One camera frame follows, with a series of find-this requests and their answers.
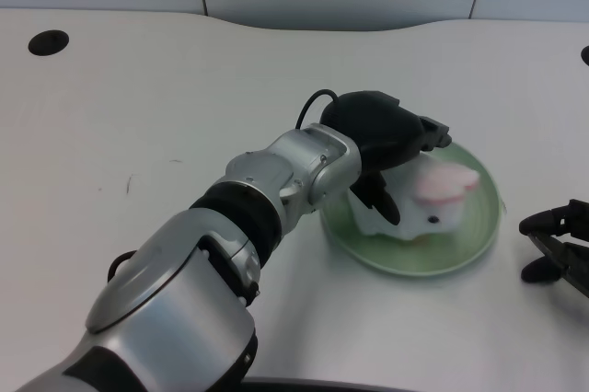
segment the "silver robotic arm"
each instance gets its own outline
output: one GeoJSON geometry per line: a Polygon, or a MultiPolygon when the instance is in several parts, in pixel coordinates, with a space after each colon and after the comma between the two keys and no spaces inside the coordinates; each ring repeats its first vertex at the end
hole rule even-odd
{"type": "Polygon", "coordinates": [[[350,187],[367,205],[393,213],[375,173],[450,143],[447,127],[383,93],[329,93],[334,103],[321,124],[300,130],[301,115],[297,129],[265,150],[234,158],[189,210],[147,240],[98,296],[74,351],[19,391],[237,386],[258,346],[246,307],[284,235],[350,187]]]}

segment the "pink toy part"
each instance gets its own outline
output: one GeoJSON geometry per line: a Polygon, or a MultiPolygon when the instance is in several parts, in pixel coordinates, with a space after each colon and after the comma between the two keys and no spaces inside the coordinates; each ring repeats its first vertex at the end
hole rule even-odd
{"type": "Polygon", "coordinates": [[[467,191],[479,184],[479,173],[464,165],[442,162],[421,174],[415,184],[419,202],[442,204],[460,202],[467,191]]]}

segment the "white table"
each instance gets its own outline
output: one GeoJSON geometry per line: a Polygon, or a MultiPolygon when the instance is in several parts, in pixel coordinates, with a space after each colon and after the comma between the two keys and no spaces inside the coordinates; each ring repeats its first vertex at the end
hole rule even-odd
{"type": "Polygon", "coordinates": [[[0,389],[61,361],[110,262],[328,87],[382,90],[447,123],[495,177],[507,215],[483,259],[422,281],[366,268],[327,243],[317,214],[303,219],[262,274],[251,373],[428,392],[587,390],[589,301],[565,282],[520,283],[539,252],[517,224],[589,200],[588,44],[589,24],[327,33],[1,10],[0,389]],[[67,32],[69,46],[31,55],[46,29],[67,32]]]}

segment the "white toy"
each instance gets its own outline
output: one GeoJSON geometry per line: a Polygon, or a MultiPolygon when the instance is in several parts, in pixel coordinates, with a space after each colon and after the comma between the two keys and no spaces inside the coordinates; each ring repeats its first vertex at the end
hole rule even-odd
{"type": "Polygon", "coordinates": [[[384,234],[402,240],[454,231],[462,221],[467,191],[479,183],[477,171],[425,154],[381,174],[385,191],[397,204],[399,224],[391,224],[348,190],[353,216],[366,236],[384,234]]]}

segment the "green plate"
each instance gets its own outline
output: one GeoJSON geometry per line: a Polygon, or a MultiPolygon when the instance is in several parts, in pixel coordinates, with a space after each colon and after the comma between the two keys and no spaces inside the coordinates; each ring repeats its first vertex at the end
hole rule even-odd
{"type": "Polygon", "coordinates": [[[364,236],[354,221],[347,194],[322,210],[329,238],[365,264],[394,274],[424,277],[457,270],[479,257],[499,230],[502,200],[485,167],[457,144],[430,155],[466,165],[480,173],[478,187],[468,194],[460,227],[450,234],[430,234],[411,241],[390,236],[364,236]]]}

